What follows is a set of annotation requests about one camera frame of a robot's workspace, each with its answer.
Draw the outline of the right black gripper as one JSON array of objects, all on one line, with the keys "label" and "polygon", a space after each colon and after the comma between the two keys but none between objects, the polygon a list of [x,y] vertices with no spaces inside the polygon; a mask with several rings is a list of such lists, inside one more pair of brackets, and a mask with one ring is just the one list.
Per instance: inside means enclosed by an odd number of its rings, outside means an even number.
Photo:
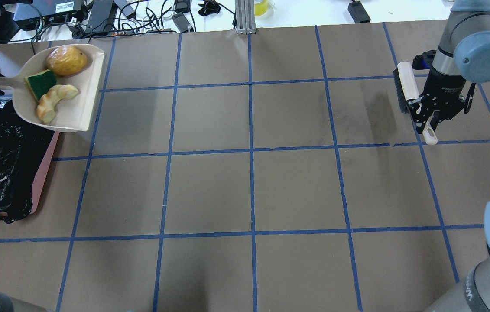
[{"label": "right black gripper", "polygon": [[467,80],[462,76],[451,76],[430,71],[428,73],[423,91],[424,106],[433,113],[431,127],[436,130],[439,123],[451,120],[458,113],[468,114],[472,108],[476,83],[471,83],[468,93],[464,96],[462,91]]}]

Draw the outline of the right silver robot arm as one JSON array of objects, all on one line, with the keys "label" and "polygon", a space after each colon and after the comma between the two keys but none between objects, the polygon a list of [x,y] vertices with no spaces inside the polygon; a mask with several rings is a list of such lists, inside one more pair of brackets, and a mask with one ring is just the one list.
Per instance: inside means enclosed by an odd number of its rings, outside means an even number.
[{"label": "right silver robot arm", "polygon": [[[399,106],[428,145],[440,122],[472,107],[476,84],[490,82],[490,0],[457,0],[435,51],[401,62],[393,72]],[[488,257],[427,308],[490,312],[490,202],[483,221]]]}]

